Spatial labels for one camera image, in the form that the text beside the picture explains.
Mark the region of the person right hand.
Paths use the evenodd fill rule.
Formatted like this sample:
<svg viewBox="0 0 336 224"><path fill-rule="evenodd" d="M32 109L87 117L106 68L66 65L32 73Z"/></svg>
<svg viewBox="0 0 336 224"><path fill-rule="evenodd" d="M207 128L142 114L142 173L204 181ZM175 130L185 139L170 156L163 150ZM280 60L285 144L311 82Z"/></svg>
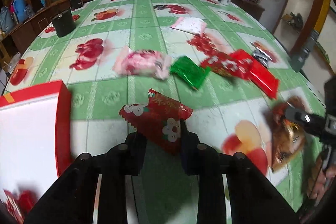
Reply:
<svg viewBox="0 0 336 224"><path fill-rule="evenodd" d="M329 166L327 171L323 171L321 166L322 159L320 153L315 161L315 165L311 169L311 176L309 177L307 185L306 194L311 200L320 201L328 189L326 186L327 180L333 180L335 178L335 165Z"/></svg>

